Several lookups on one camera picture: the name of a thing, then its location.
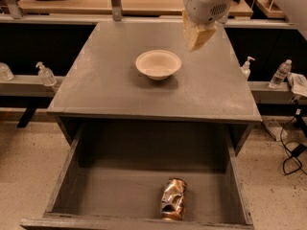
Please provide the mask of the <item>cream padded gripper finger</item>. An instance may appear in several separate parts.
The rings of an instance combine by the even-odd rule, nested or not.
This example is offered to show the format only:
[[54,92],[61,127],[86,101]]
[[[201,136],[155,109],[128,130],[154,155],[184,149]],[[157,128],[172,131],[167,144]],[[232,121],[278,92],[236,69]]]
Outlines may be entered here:
[[184,41],[189,51],[200,49],[217,31],[215,23],[196,24],[182,11]]

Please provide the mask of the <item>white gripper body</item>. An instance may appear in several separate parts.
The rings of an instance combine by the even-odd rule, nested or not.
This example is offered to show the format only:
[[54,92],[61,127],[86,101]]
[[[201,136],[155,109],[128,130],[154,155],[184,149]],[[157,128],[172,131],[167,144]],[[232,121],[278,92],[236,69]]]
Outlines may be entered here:
[[228,14],[232,0],[183,0],[184,11],[196,24],[215,22]]

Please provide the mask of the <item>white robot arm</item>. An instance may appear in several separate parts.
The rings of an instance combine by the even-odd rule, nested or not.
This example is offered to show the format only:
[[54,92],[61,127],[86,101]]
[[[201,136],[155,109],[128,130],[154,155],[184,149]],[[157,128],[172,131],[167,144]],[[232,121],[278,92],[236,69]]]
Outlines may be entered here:
[[[232,0],[183,0],[182,22],[190,51],[201,48],[217,31],[215,22],[224,18]],[[300,34],[307,38],[307,0],[273,0]]]

